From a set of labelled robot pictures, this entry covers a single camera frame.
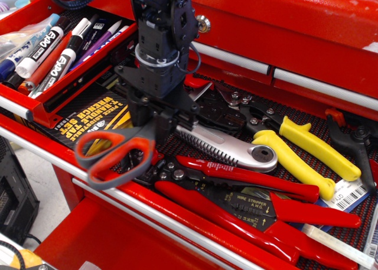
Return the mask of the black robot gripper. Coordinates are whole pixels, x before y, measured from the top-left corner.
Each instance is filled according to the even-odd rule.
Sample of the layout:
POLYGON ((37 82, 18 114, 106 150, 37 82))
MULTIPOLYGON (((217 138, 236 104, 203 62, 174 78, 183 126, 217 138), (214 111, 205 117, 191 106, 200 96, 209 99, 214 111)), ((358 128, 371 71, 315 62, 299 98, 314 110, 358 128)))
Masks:
POLYGON ((154 58, 138 44, 135 59, 139 67, 117 66, 115 73, 124 82, 133 126, 155 119, 155 138, 159 145, 174 132, 176 125, 195 125, 198 105, 184 90, 190 48, 174 50, 164 58, 154 58))

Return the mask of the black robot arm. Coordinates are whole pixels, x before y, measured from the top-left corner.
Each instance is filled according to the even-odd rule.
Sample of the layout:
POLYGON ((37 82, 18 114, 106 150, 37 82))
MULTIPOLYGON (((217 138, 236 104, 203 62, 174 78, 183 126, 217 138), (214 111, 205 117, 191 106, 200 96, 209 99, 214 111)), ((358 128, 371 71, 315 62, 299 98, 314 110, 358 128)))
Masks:
POLYGON ((152 122, 153 136, 163 143, 182 125, 196 125, 199 107, 184 90, 189 53, 199 36, 191 0, 131 0, 138 26, 134 49, 137 68, 118 66, 126 86, 134 126, 152 122))

